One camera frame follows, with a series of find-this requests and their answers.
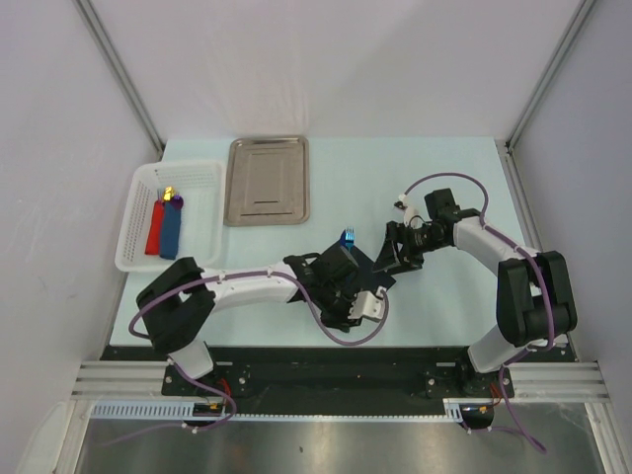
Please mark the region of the black paper napkin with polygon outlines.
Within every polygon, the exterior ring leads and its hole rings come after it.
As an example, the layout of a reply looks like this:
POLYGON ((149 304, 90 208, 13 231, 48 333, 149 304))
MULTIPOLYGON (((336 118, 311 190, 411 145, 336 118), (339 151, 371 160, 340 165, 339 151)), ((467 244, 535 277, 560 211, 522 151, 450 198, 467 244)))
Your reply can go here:
POLYGON ((352 247, 351 255, 358 264, 358 269, 351 273, 346 280, 348 289, 353 292, 371 291, 376 293, 379 287, 385 290, 391 288, 396 280, 386 272, 373 271, 374 261, 360 248, 352 247))

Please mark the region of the blue metal fork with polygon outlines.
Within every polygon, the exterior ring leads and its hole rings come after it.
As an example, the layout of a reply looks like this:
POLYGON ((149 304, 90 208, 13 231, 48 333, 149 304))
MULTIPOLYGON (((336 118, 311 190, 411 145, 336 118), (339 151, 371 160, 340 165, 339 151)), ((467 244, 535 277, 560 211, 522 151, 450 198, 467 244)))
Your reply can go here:
POLYGON ((340 246, 346 249, 348 252, 352 251, 355 246, 356 233, 352 227, 347 227, 340 236, 340 246))

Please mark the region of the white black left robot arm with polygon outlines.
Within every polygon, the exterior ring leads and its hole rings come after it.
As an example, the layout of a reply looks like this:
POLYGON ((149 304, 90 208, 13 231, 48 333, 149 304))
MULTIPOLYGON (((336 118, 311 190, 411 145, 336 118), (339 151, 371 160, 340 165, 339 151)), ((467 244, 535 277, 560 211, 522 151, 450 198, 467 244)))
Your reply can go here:
POLYGON ((290 255, 266 268, 221 272, 193 258, 176 261, 136 297, 129 332, 150 342, 184 372, 196 394, 211 392, 218 371, 199 334, 213 312, 264 302, 305 302, 316 321, 346 331, 360 319, 358 299, 370 287, 352 252, 333 245, 323 253, 290 255))

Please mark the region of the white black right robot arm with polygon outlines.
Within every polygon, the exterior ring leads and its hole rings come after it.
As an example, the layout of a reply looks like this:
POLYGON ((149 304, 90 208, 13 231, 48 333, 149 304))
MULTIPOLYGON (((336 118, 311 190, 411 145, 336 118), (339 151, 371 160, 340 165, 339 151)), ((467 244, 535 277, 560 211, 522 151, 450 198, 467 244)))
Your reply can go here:
POLYGON ((403 220, 386 224, 376 273, 395 276, 419 270, 427 253, 453 247, 478 261, 497 278, 496 324, 469 346, 469 362, 455 371, 457 388, 478 396, 491 373, 523 353, 550 350, 555 339, 577 327, 568 268, 556 252, 523 247, 487 222, 484 212, 458 205, 450 189, 425 196, 429 218, 415 225, 416 210, 406 194, 395 206, 403 220))

